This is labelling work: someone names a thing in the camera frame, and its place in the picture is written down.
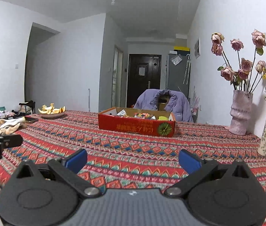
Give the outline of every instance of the door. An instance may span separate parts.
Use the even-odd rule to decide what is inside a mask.
[[[120,51],[117,47],[115,47],[112,78],[112,107],[120,107],[122,90],[122,58],[123,52]]]
[[[189,79],[187,81],[187,76],[183,84],[188,56],[180,55],[182,60],[177,65],[174,65],[172,60],[175,62],[176,57],[178,57],[176,54],[168,55],[166,89],[182,92],[188,98]]]
[[[127,107],[146,89],[160,89],[161,55],[130,54]]]

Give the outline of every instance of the black door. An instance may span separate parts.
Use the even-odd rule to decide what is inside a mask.
[[[160,89],[161,55],[130,54],[127,107],[146,89]]]

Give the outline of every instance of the doorway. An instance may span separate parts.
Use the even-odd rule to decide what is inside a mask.
[[[127,108],[134,105],[146,89],[160,89],[161,55],[130,54]]]
[[[114,48],[114,63],[113,63],[113,77],[112,77],[112,107],[120,107],[121,105],[121,91],[122,91],[122,60],[123,51]]]

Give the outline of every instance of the pink ceramic vase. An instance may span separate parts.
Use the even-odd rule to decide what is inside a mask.
[[[229,131],[236,135],[245,135],[250,119],[253,94],[240,90],[233,91],[230,115],[232,120]]]

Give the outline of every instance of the cardboard box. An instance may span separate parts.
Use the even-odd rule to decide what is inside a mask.
[[[125,110],[128,116],[125,118],[117,116],[117,113]],[[155,116],[156,120],[134,118],[135,113],[149,113]],[[158,121],[159,116],[165,116],[168,121]],[[98,113],[98,126],[100,129],[139,133],[153,136],[173,137],[175,129],[175,116],[172,112],[149,111],[132,108],[113,107]]]

